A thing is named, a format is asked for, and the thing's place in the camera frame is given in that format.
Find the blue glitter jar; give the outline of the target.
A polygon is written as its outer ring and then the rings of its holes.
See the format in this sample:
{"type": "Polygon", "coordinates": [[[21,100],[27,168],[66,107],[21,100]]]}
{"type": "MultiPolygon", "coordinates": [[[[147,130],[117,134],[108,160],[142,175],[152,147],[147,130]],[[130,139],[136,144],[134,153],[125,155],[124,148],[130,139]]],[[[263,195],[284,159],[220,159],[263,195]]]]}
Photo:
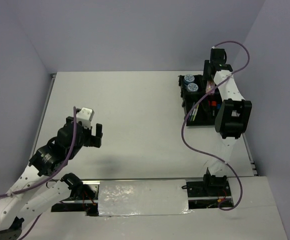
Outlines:
{"type": "Polygon", "coordinates": [[[192,74],[186,74],[183,77],[183,81],[186,85],[188,85],[195,82],[195,77],[192,74]]]}
{"type": "Polygon", "coordinates": [[[199,90],[199,86],[196,83],[192,82],[186,86],[186,89],[189,93],[196,93],[199,90]]]}

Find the orange highlighter marker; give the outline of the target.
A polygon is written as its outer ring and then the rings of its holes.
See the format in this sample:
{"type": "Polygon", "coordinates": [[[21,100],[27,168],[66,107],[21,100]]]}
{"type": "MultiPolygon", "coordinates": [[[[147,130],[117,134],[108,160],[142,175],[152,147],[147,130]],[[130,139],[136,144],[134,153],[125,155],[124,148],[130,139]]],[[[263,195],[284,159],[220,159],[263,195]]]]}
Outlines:
{"type": "Polygon", "coordinates": [[[210,102],[210,106],[211,106],[211,115],[213,117],[216,116],[216,112],[217,112],[217,102],[216,101],[211,101],[210,102]]]}

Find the pink glitter bottle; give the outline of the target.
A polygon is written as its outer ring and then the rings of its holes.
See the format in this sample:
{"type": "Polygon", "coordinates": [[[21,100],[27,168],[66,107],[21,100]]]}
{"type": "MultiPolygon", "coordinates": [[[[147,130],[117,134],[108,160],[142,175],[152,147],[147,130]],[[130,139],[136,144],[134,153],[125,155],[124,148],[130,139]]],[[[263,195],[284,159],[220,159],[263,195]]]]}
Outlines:
{"type": "Polygon", "coordinates": [[[214,95],[215,94],[215,86],[216,86],[216,84],[214,83],[214,81],[208,80],[206,82],[205,92],[209,95],[214,95]]]}

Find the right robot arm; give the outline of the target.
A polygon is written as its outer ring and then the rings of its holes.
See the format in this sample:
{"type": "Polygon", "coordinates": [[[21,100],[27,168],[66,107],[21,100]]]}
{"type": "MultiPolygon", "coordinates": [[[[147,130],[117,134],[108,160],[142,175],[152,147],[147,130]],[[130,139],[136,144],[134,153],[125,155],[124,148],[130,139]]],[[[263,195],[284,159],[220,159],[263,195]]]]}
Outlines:
{"type": "Polygon", "coordinates": [[[219,157],[212,158],[212,164],[203,177],[202,190],[208,196],[223,191],[227,185],[227,174],[230,171],[228,163],[231,160],[233,148],[246,131],[249,122],[252,103],[241,95],[233,74],[231,65],[226,64],[225,49],[213,47],[210,59],[204,64],[203,77],[211,80],[216,86],[222,103],[215,114],[214,128],[218,133],[215,148],[219,157]]]}

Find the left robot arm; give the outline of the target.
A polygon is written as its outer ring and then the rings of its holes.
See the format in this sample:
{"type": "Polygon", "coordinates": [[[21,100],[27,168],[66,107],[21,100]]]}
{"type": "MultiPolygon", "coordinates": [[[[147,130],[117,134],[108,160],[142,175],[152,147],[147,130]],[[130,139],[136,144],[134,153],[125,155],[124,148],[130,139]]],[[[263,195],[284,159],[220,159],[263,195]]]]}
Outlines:
{"type": "Polygon", "coordinates": [[[96,124],[93,135],[90,120],[67,117],[57,135],[35,152],[19,179],[7,193],[0,195],[0,240],[21,239],[23,227],[32,220],[37,221],[57,202],[78,198],[93,202],[96,192],[74,173],[65,174],[40,195],[35,196],[35,193],[40,186],[51,181],[81,148],[100,148],[102,138],[102,124],[96,124]]]}

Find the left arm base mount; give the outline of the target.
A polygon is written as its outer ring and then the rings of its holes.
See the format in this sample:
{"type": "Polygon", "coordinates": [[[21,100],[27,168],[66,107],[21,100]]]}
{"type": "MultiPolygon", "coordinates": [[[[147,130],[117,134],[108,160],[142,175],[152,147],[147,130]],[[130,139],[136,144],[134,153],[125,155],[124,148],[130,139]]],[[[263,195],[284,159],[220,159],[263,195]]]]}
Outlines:
{"type": "Polygon", "coordinates": [[[65,174],[60,181],[68,185],[70,195],[51,207],[51,212],[83,212],[86,216],[97,217],[98,186],[96,189],[78,178],[74,173],[65,174]]]}

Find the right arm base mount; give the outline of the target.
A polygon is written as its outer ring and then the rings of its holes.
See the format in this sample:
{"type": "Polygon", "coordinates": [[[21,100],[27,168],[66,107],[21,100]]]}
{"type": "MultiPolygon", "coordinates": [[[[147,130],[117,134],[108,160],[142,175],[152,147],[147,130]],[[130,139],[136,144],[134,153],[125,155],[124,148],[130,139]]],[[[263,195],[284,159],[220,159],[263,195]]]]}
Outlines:
{"type": "Polygon", "coordinates": [[[205,174],[202,180],[186,181],[188,207],[194,209],[232,208],[234,206],[228,178],[205,174]]]}

